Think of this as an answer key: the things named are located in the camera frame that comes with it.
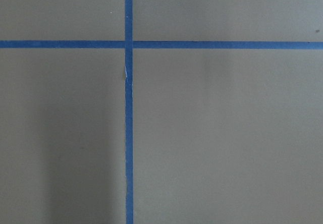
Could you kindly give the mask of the brown paper table cover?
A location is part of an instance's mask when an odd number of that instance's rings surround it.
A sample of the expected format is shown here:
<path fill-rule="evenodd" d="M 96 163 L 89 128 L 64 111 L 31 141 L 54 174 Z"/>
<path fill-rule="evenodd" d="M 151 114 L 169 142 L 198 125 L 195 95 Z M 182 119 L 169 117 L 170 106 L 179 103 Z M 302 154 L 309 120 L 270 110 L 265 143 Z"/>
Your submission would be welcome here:
<path fill-rule="evenodd" d="M 321 41 L 322 0 L 133 0 L 135 40 Z M 1 223 L 124 223 L 125 51 L 1 50 Z M 322 51 L 134 49 L 135 223 L 322 223 Z"/>

